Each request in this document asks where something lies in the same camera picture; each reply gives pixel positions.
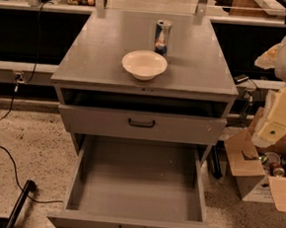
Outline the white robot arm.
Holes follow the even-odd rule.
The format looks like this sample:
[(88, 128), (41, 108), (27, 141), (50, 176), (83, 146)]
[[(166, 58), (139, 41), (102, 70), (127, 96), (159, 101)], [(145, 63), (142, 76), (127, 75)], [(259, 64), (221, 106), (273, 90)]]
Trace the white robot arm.
[(285, 83), (273, 97), (267, 97), (264, 112), (251, 138), (256, 147), (270, 147), (286, 135), (286, 36), (259, 56), (254, 65), (262, 69), (273, 68), (275, 77)]

